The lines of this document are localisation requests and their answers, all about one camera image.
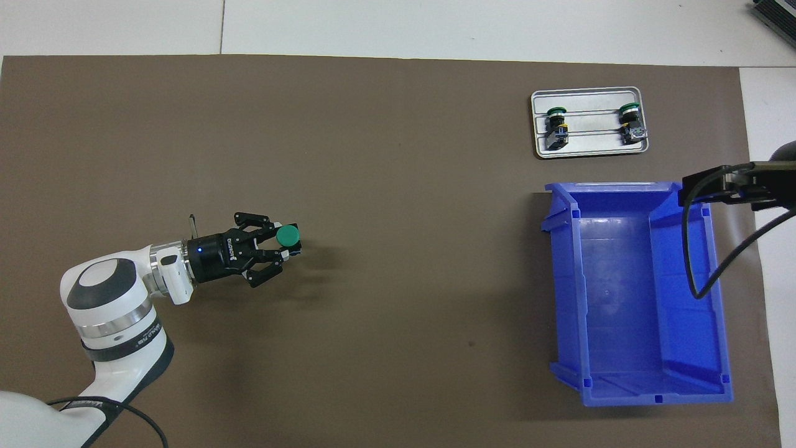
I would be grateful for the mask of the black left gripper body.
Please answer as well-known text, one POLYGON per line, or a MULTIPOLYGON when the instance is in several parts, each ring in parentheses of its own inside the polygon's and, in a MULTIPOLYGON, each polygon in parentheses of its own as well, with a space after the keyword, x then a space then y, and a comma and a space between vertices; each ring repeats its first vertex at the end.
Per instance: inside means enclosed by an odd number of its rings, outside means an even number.
POLYGON ((197 283, 242 275, 252 266, 251 255, 252 241, 245 239, 241 231, 188 241, 188 266, 197 283))

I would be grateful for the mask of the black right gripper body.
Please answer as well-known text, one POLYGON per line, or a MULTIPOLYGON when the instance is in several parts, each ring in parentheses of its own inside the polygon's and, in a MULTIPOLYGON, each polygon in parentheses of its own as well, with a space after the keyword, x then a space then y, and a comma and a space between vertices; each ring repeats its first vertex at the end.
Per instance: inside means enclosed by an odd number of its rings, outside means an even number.
POLYGON ((782 207, 789 212, 795 207, 795 142, 788 142, 774 151, 768 161, 754 162, 752 170, 756 186, 764 187, 767 199, 751 205, 753 212, 782 207))

